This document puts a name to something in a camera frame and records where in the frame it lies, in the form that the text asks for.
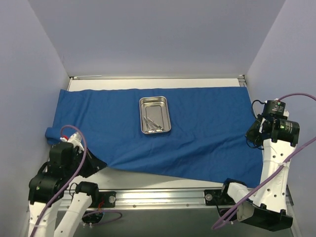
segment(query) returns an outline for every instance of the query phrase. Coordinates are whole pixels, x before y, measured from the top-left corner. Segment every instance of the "gray floor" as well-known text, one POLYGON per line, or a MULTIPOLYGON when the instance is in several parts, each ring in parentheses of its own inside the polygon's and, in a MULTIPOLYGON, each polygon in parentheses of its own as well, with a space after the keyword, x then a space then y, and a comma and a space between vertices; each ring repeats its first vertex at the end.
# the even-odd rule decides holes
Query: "gray floor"
MULTIPOLYGON (((59 223, 64 212, 59 212, 59 223)), ((112 218, 108 213, 104 217, 112 218)), ((102 226, 79 226, 74 237, 293 237, 290 229, 269 232, 236 223, 212 231, 218 219, 215 209, 126 210, 123 218, 102 226)))

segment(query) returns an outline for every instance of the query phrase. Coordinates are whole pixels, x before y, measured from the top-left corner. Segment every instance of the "cable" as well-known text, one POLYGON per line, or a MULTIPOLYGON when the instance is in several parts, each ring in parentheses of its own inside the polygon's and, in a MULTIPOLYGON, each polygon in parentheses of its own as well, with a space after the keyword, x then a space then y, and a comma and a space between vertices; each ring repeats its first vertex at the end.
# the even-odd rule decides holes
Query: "cable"
POLYGON ((223 209, 222 210, 219 209, 216 197, 213 200, 214 200, 214 203, 216 205, 216 209, 217 209, 218 215, 221 217, 221 211, 223 211, 223 209))
POLYGON ((262 105, 264 105, 265 103, 262 102, 262 101, 260 101, 260 100, 254 100, 254 101, 252 101, 252 103, 251 103, 251 113, 252 113, 252 116, 253 116, 258 122, 260 122, 260 121, 258 120, 258 117, 256 116, 254 110, 253 110, 253 105, 254 105, 255 102, 259 102, 259 103, 262 104, 262 105))
POLYGON ((42 166, 39 168, 39 171, 38 171, 38 174, 41 174, 41 173, 43 173, 43 171, 45 170, 45 168, 47 167, 47 161, 44 163, 44 164, 42 164, 42 166))
POLYGON ((110 223, 110 222, 113 222, 113 221, 117 221, 117 220, 119 220, 120 218, 123 217, 123 214, 122 214, 121 212, 119 212, 119 211, 103 210, 103 211, 92 211, 92 212, 90 212, 90 213, 85 214, 82 218, 87 217, 87 216, 90 216, 90 215, 93 215, 93 214, 102 213, 102 212, 116 213, 116 214, 119 214, 119 217, 113 218, 113 219, 108 220, 108 221, 95 223, 95 224, 92 224, 92 226, 104 225, 104 224, 107 224, 107 223, 110 223))
POLYGON ((102 197, 102 198, 101 198, 101 202, 100 202, 99 205, 98 205, 98 210, 101 210, 103 204, 104 204, 104 198, 102 197))
POLYGON ((39 226, 39 224, 40 224, 40 221, 42 220, 42 218, 43 218, 43 216, 44 216, 46 210, 53 204, 53 202, 55 201, 55 199, 56 199, 59 195, 61 195, 62 192, 64 192, 64 191, 67 189, 67 187, 68 187, 68 185, 71 183, 71 181, 78 175, 78 173, 79 173, 79 171, 81 170, 81 168, 82 168, 82 166, 83 166, 83 163, 84 163, 84 161, 85 161, 85 157, 86 157, 86 154, 87 154, 87 142, 86 142, 86 140, 85 140, 85 137, 84 137, 83 133, 82 133, 77 127, 75 127, 75 126, 72 126, 72 125, 65 125, 65 126, 63 126, 63 127, 61 128, 61 130, 60 130, 60 135, 61 135, 61 137, 63 137, 63 131, 64 131, 64 129, 65 129, 66 127, 69 127, 69 128, 72 128, 72 129, 76 130, 76 131, 80 134, 80 136, 82 137, 83 148, 84 148, 82 160, 81 160, 81 162, 80 162, 80 164, 79 164, 77 170, 76 170, 76 171, 74 172, 74 174, 70 177, 70 179, 67 181, 67 183, 51 198, 51 200, 48 201, 48 203, 46 204, 46 206, 43 208, 43 210, 41 211, 41 213, 40 213, 38 219, 36 220, 35 226, 34 226, 32 232, 31 232, 30 237, 34 237, 34 235, 35 235, 35 233, 36 233, 36 230, 38 229, 38 226, 39 226))
MULTIPOLYGON (((288 94, 285 96, 282 96, 281 98, 278 99, 278 101, 287 98, 289 96, 293 96, 293 95, 304 95, 307 97, 310 97, 312 99, 314 99, 316 101, 316 97, 306 94, 306 93, 292 93, 292 94, 288 94)), ((310 141, 306 142, 305 144, 303 144, 302 146, 300 146, 297 150, 295 150, 292 154, 290 154, 284 161, 283 163, 288 163, 293 156, 295 156, 297 153, 299 153, 301 150, 303 150, 305 147, 307 147, 308 145, 310 145, 311 143, 313 143, 314 141, 316 141, 316 137, 314 137, 313 139, 311 139, 310 141)), ((217 230, 221 227, 223 227, 237 212, 237 208, 244 202, 246 201, 250 196, 252 196, 253 194, 255 194, 260 188, 262 188, 263 186, 265 186, 268 182, 270 182, 274 177, 276 177, 281 170, 284 168, 284 166, 280 166, 269 178, 267 178, 265 181, 263 181, 260 185, 258 185, 256 188, 254 188, 253 190, 251 190, 246 196, 244 196, 239 202, 237 202, 234 206, 232 206, 220 219, 218 219, 215 224, 212 226, 212 230, 217 230)))
MULTIPOLYGON (((256 129, 255 129, 255 128, 254 128, 254 129, 251 129, 251 130, 249 130, 249 132, 247 132, 247 133, 249 134, 249 133, 252 132, 252 131, 256 131, 256 129)), ((256 145, 256 141, 258 140, 258 138, 260 138, 260 135, 259 135, 259 134, 257 135, 255 141, 254 141, 254 142, 251 142, 251 141, 247 138, 247 136, 246 136, 246 144, 247 144, 247 146, 248 146, 249 148, 251 148, 251 149, 263 150, 263 148, 260 148, 261 145, 256 145)))
POLYGON ((71 187, 73 186, 73 184, 75 184, 76 186, 78 185, 77 183, 73 182, 70 187, 69 187, 69 195, 73 198, 74 197, 74 194, 71 194, 71 187))

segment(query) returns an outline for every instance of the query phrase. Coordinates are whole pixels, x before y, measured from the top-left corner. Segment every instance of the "white panel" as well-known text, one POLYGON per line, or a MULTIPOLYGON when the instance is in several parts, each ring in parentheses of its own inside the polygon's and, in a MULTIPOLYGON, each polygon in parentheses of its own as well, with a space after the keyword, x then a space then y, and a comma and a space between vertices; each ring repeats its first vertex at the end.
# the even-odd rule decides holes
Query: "white panel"
POLYGON ((51 126, 66 71, 26 0, 0 1, 0 232, 17 237, 29 181, 47 159, 51 126))
POLYGON ((73 80, 70 91, 239 86, 238 79, 99 79, 73 80))
MULTIPOLYGON (((287 0, 254 60, 247 82, 252 99, 275 99, 291 92, 316 95, 316 1, 287 0)), ((299 145, 316 135, 316 102, 286 98, 290 120, 300 124, 299 145)), ((293 158, 289 187, 304 237, 316 233, 316 144, 293 158)))
MULTIPOLYGON (((113 90, 113 89, 145 89, 145 88, 188 88, 188 87, 224 87, 239 86, 238 79, 100 79, 72 80, 69 91, 113 90)), ((83 178, 77 177, 79 183, 83 178)), ((97 183, 100 189, 170 189, 222 187, 220 183, 181 179, 155 174, 121 171, 105 168, 85 179, 97 183)))
POLYGON ((245 74, 284 0, 29 0, 71 76, 245 74))

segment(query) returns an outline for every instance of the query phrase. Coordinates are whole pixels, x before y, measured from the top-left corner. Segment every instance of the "light purple wall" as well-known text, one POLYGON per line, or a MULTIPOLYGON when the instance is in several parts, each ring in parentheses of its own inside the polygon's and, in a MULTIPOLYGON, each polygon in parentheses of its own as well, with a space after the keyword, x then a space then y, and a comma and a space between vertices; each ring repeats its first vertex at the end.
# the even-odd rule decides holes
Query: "light purple wall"
POLYGON ((29 0, 71 76, 245 74, 284 0, 29 0))
POLYGON ((17 237, 67 73, 27 0, 0 7, 0 235, 17 237))
MULTIPOLYGON (((275 99, 291 92, 316 95, 316 1, 286 0, 247 74, 252 99, 275 99)), ((301 127, 299 143, 316 136, 316 102, 284 100, 290 120, 301 127)), ((304 237, 316 235, 316 144, 293 158, 289 187, 304 237)))

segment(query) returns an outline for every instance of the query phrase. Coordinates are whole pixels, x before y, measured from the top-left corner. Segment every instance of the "black bracket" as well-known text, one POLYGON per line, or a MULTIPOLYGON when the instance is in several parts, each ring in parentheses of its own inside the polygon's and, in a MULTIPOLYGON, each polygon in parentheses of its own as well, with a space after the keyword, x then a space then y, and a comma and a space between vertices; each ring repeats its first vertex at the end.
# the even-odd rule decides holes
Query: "black bracket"
POLYGON ((204 199, 207 206, 223 206, 235 204, 234 200, 231 199, 229 196, 222 195, 221 189, 204 190, 204 199))
POLYGON ((111 208, 115 207, 116 192, 99 192, 98 201, 93 203, 91 208, 111 208))

